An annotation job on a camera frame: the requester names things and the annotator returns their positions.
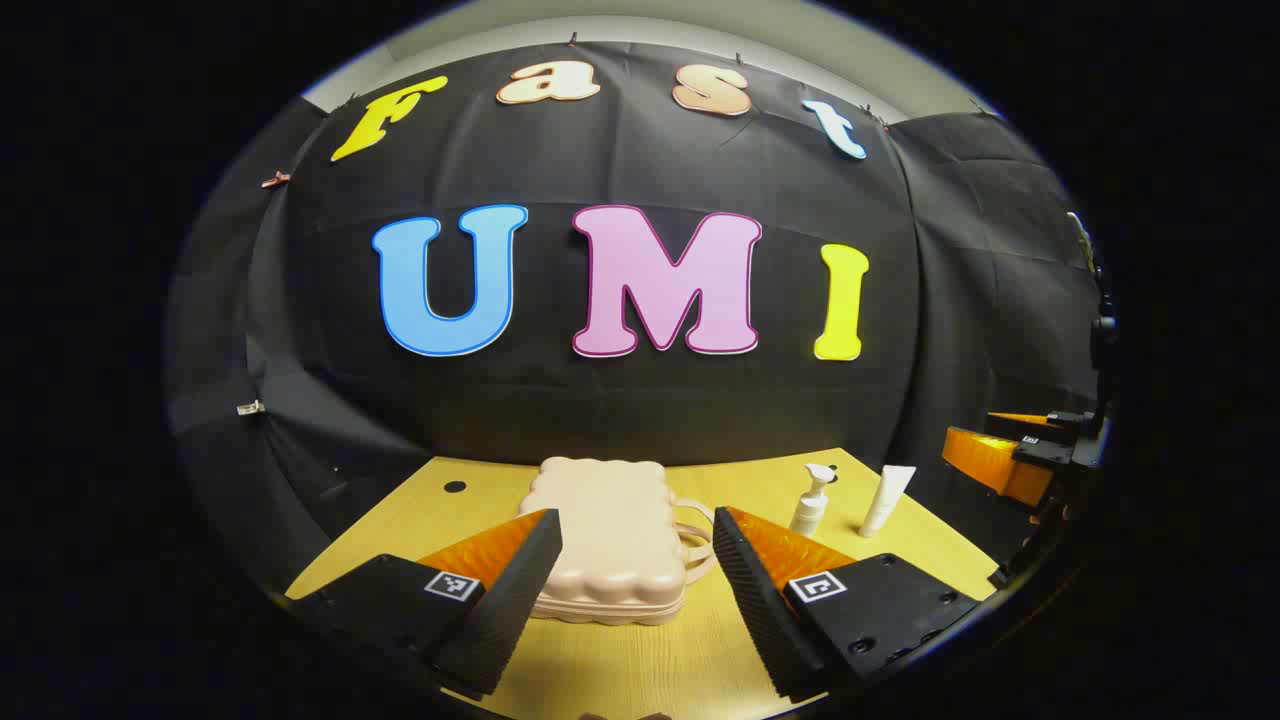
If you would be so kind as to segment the white squeeze tube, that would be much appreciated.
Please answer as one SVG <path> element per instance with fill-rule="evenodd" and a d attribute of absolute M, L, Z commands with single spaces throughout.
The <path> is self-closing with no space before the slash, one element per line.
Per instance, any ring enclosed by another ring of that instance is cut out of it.
<path fill-rule="evenodd" d="M 860 537 L 872 538 L 883 529 L 915 473 L 916 466 L 888 464 L 883 466 L 874 497 L 858 529 Z"/>

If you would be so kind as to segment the black backdrop cloth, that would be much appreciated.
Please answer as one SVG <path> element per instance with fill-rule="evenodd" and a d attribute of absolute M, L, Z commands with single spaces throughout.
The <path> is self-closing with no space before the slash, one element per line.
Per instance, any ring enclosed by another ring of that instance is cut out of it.
<path fill-rule="evenodd" d="M 460 59 L 323 113 L 293 101 L 211 192 L 175 266 L 168 415 L 250 575 L 282 592 L 430 457 L 668 466 L 842 448 L 1006 562 L 1028 512 L 948 470 L 950 427 L 1094 404 L 1097 288 L 1075 199 L 1005 120 L 882 126 L 749 67 L 751 109 L 690 111 L 652 44 Z M 291 182 L 262 190 L 275 170 Z M 639 208 L 677 258 L 716 211 L 762 224 L 758 346 L 682 334 L 589 359 L 588 238 Z M 266 411 L 238 416 L 260 398 Z"/>

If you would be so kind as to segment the white pump bottle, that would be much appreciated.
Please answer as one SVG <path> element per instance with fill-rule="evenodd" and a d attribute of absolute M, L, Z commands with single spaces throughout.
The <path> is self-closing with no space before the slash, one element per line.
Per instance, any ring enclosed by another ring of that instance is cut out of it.
<path fill-rule="evenodd" d="M 788 529 L 812 538 L 826 515 L 829 503 L 827 488 L 838 479 L 838 468 L 833 464 L 808 462 L 805 470 L 810 478 L 810 486 L 800 495 Z"/>

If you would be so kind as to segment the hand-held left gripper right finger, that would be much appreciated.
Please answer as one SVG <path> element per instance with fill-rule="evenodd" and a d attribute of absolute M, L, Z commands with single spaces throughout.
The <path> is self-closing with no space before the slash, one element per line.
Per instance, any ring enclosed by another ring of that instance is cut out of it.
<path fill-rule="evenodd" d="M 856 560 L 741 509 L 712 546 L 777 693 L 852 697 L 901 673 L 978 600 L 895 553 Z"/>

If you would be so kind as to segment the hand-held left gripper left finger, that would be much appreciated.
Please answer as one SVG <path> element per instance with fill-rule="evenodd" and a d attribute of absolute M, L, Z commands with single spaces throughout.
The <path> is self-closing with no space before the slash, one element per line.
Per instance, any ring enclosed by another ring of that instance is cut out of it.
<path fill-rule="evenodd" d="M 379 553 L 285 611 L 396 682 L 471 700 L 495 691 L 562 551 L 543 509 L 419 560 Z"/>

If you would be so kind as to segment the beige suitcase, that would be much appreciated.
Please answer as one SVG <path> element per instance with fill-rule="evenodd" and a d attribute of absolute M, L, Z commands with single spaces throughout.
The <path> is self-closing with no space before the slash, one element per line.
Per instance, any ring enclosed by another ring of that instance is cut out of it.
<path fill-rule="evenodd" d="M 518 515 L 548 509 L 559 514 L 562 548 L 532 618 L 666 624 L 685 606 L 689 587 L 718 568 L 710 532 L 676 518 L 691 509 L 712 521 L 710 510 L 678 497 L 658 462 L 549 457 Z"/>

